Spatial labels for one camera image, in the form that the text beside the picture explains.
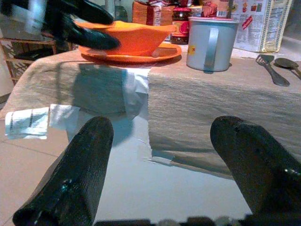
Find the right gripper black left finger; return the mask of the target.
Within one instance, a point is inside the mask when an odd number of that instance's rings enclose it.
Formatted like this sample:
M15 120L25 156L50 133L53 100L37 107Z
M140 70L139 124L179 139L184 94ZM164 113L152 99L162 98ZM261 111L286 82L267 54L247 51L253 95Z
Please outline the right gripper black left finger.
M14 225L93 225L113 137L108 118L88 120L48 168L30 198L13 214Z

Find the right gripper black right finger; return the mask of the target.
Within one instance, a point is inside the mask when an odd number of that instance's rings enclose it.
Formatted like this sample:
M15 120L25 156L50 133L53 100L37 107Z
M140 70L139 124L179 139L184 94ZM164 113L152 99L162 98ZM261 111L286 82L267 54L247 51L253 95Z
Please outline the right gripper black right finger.
M252 211L245 220L301 219L301 164L266 129L220 116L210 139Z

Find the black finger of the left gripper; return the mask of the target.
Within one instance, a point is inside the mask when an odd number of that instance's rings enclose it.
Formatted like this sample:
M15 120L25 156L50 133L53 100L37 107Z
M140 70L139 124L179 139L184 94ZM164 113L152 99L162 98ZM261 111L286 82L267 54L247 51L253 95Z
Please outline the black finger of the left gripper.
M68 0L69 12L83 20L96 24L112 24L113 16L101 6L89 0Z
M118 39L106 33L79 27L72 21L63 24L60 37L66 42L97 50L116 49L120 45Z

